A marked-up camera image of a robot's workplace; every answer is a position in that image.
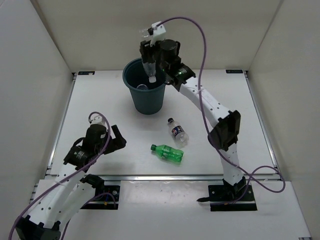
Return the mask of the clear bottle dark green label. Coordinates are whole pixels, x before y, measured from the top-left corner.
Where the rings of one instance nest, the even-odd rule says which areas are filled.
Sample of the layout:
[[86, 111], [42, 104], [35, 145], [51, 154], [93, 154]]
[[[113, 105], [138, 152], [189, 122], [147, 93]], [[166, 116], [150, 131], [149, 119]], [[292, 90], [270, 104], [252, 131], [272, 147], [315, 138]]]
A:
[[[141, 34], [141, 42], [151, 40], [151, 37], [148, 33], [147, 28], [141, 29], [139, 32]], [[156, 63], [143, 63], [142, 62], [142, 66], [144, 68], [145, 73], [148, 76], [149, 82], [155, 83], [156, 82]]]

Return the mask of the clear bottle blue label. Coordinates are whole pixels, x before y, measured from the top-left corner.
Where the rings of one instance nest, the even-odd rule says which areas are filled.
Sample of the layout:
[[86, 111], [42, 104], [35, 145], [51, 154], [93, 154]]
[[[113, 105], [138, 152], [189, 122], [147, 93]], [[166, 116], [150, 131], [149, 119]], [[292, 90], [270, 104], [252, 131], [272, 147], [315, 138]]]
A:
[[149, 89], [148, 86], [145, 85], [145, 84], [140, 84], [140, 85], [138, 85], [136, 88], [137, 88], [138, 90], [143, 90], [143, 91], [146, 91], [146, 90]]

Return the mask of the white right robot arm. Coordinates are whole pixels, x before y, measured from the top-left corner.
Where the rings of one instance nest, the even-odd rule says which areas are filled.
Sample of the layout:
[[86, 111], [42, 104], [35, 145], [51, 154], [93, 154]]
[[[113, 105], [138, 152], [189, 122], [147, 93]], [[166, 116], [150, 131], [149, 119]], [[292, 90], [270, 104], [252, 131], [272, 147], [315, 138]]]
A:
[[188, 98], [201, 111], [204, 122], [212, 126], [207, 138], [221, 159], [224, 191], [221, 201], [225, 205], [235, 203], [247, 190], [237, 153], [241, 114], [224, 107], [202, 86], [200, 76], [182, 63], [179, 50], [180, 43], [172, 39], [143, 40], [139, 47], [145, 71], [163, 73], [164, 83]]

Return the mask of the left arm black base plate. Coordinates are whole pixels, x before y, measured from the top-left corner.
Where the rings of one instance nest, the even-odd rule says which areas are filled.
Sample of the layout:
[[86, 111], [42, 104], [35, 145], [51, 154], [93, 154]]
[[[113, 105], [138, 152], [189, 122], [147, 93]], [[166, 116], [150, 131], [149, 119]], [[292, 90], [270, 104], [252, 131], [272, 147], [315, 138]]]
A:
[[85, 204], [82, 210], [118, 210], [120, 185], [105, 185], [103, 190], [96, 190], [92, 201]]

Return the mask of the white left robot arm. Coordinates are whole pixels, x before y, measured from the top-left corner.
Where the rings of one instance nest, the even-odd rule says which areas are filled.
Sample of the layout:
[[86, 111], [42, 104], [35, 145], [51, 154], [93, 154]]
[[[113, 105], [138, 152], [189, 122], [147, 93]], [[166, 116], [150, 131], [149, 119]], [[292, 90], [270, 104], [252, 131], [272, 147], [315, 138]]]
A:
[[38, 196], [18, 217], [15, 230], [21, 240], [60, 240], [62, 229], [84, 205], [108, 192], [104, 180], [87, 174], [89, 163], [99, 154], [123, 149], [127, 141], [116, 125], [114, 137], [103, 124], [91, 124], [85, 137], [77, 139], [63, 159], [52, 187]]

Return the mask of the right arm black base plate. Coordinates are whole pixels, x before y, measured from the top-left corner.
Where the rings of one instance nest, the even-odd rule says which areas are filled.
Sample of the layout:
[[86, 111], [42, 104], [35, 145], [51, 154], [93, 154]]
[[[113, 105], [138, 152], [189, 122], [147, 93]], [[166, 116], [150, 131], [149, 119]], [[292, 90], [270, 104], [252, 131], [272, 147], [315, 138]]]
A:
[[254, 191], [251, 185], [242, 189], [235, 197], [225, 191], [223, 185], [208, 186], [211, 212], [248, 212], [257, 211]]

